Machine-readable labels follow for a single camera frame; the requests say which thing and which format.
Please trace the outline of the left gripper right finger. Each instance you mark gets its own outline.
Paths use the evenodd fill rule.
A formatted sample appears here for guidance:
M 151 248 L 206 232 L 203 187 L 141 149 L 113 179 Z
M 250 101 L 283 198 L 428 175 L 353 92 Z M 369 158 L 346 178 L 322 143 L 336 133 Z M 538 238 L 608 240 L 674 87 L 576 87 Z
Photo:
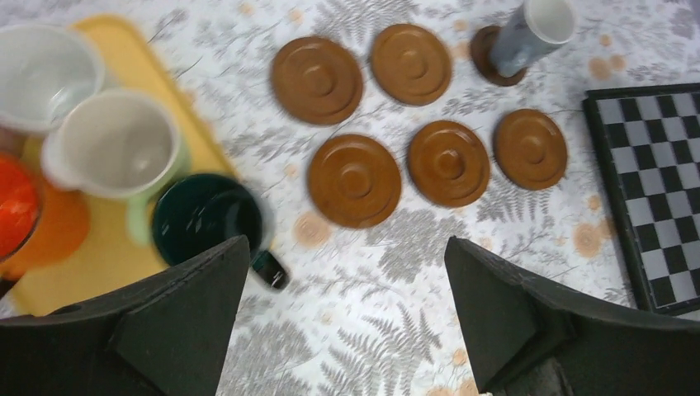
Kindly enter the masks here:
M 698 394 L 698 322 L 595 298 L 458 237 L 444 262 L 480 392 Z

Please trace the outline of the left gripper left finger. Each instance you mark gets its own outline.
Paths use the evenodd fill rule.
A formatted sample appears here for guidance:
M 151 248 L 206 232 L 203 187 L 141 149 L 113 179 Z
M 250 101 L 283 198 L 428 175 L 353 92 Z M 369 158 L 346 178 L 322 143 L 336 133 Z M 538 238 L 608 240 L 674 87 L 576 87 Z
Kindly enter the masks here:
M 2 394 L 215 394 L 249 260 L 234 237 L 110 293 L 3 319 Z

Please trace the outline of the dark green mug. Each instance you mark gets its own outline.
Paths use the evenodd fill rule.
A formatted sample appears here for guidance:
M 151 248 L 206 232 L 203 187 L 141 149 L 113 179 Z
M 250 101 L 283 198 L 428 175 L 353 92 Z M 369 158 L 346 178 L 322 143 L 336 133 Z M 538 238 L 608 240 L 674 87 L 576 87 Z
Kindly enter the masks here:
M 272 253 L 275 219 L 265 200 L 233 177 L 191 174 L 173 183 L 155 204 L 152 239 L 170 266 L 230 238 L 248 240 L 250 267 L 275 290 L 290 283 L 287 269 Z

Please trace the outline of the orange mug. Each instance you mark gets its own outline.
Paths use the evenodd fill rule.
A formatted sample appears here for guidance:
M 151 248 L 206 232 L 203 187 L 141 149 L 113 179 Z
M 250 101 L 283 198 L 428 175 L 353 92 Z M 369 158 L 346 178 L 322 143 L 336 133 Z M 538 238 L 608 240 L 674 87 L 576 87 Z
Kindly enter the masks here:
M 76 252 L 91 227 L 83 196 L 60 191 L 19 158 L 1 154 L 1 277 L 57 264 Z

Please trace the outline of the brown wooden coaster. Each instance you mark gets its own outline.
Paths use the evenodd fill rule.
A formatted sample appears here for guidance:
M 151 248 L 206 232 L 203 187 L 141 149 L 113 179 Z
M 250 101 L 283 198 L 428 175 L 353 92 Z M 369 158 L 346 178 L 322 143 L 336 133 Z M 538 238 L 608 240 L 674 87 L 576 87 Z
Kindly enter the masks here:
M 494 156 L 515 185 L 539 191 L 564 176 L 568 151 L 560 127 L 545 113 L 519 109 L 506 114 L 493 137 Z
M 328 220 L 352 229 L 376 226 L 395 211 L 401 196 L 399 166 L 378 141 L 341 134 L 323 143 L 307 172 L 316 208 Z
M 290 115 L 312 125 L 336 125 L 359 106 L 364 82 L 358 62 L 317 35 L 294 39 L 272 61 L 272 90 Z
M 371 71 L 390 97 L 426 106 L 441 97 L 452 80 L 452 59 L 431 32 L 413 24 L 386 27 L 374 39 Z
M 463 207 L 477 201 L 490 180 L 490 160 L 479 137 L 463 124 L 437 120 L 412 138 L 409 175 L 436 205 Z

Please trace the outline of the light green mug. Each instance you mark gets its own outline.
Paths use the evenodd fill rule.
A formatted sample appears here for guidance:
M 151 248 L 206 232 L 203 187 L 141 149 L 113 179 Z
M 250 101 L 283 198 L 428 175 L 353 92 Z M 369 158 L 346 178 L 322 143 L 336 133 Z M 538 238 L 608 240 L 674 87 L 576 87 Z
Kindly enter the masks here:
M 126 88 L 76 106 L 43 142 L 40 166 L 54 186 L 126 204 L 132 241 L 151 240 L 148 203 L 191 167 L 174 115 L 150 95 Z

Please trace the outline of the dark brown coaster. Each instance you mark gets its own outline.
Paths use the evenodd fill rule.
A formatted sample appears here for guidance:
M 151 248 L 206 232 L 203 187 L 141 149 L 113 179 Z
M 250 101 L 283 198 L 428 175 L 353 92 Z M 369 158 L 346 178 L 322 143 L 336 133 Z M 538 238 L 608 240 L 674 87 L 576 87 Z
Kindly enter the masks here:
M 511 87 L 520 83 L 526 76 L 527 68 L 522 68 L 512 77 L 500 75 L 490 62 L 489 54 L 500 31 L 501 26 L 491 25 L 479 29 L 473 36 L 470 49 L 471 59 L 480 75 L 490 83 L 499 87 Z

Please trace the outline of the grey mug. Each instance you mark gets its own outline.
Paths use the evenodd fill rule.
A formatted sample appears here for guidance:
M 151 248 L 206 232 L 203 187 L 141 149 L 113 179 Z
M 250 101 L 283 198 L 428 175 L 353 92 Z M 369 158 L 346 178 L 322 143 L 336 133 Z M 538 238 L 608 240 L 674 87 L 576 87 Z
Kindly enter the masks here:
M 526 0 L 502 26 L 489 60 L 510 78 L 568 44 L 575 35 L 576 11 L 567 0 Z

